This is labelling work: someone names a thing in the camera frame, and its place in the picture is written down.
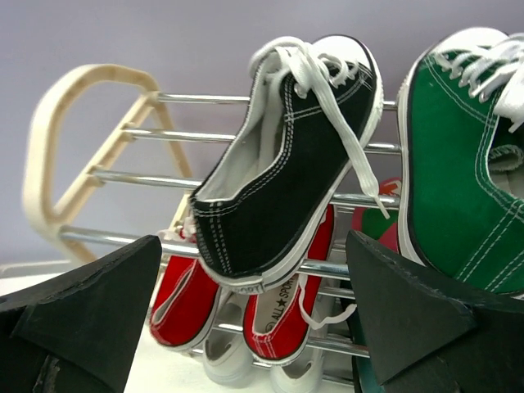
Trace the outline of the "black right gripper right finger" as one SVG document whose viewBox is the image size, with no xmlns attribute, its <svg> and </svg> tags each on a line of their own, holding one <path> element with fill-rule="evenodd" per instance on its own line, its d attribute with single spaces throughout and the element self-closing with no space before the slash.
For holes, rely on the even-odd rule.
<svg viewBox="0 0 524 393">
<path fill-rule="evenodd" d="M 359 318 L 387 392 L 521 392 L 523 303 L 416 264 L 358 231 L 346 239 Z"/>
</svg>

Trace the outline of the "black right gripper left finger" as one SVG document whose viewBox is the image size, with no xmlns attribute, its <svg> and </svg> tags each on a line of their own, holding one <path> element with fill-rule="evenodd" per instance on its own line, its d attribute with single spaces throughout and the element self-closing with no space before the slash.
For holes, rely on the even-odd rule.
<svg viewBox="0 0 524 393">
<path fill-rule="evenodd" d="M 162 248 L 147 235 L 1 298 L 3 392 L 122 392 Z"/>
</svg>

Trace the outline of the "red canvas sneaker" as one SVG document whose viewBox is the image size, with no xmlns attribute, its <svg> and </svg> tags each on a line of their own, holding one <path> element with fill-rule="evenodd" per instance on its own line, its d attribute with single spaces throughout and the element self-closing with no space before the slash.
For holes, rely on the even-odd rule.
<svg viewBox="0 0 524 393">
<path fill-rule="evenodd" d="M 197 257 L 170 256 L 151 309 L 150 333 L 172 350 L 191 350 L 210 333 L 220 295 Z"/>
<path fill-rule="evenodd" d="M 335 278 L 296 273 L 275 288 L 250 296 L 242 334 L 255 359 L 286 366 L 302 353 L 311 332 L 324 333 L 330 324 L 349 317 L 348 310 L 333 315 L 335 298 L 319 292 L 340 283 Z"/>
</svg>

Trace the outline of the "black canvas sneaker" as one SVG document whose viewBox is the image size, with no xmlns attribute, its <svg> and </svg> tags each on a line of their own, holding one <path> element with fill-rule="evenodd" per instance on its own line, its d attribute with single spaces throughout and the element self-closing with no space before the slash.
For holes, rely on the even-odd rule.
<svg viewBox="0 0 524 393">
<path fill-rule="evenodd" d="M 378 199 L 364 148 L 384 96 L 372 53 L 345 35 L 276 38 L 252 56 L 249 72 L 244 123 L 189 199 L 202 268 L 245 295 L 297 271 L 349 171 Z"/>
</svg>

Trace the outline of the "white sneaker with grey mesh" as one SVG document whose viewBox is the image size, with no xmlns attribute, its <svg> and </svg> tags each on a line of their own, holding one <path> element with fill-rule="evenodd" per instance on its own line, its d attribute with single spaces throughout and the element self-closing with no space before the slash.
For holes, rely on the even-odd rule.
<svg viewBox="0 0 524 393">
<path fill-rule="evenodd" d="M 277 393 L 318 392 L 323 379 L 323 350 L 306 346 L 301 354 L 286 366 L 273 366 L 270 381 Z"/>
</svg>

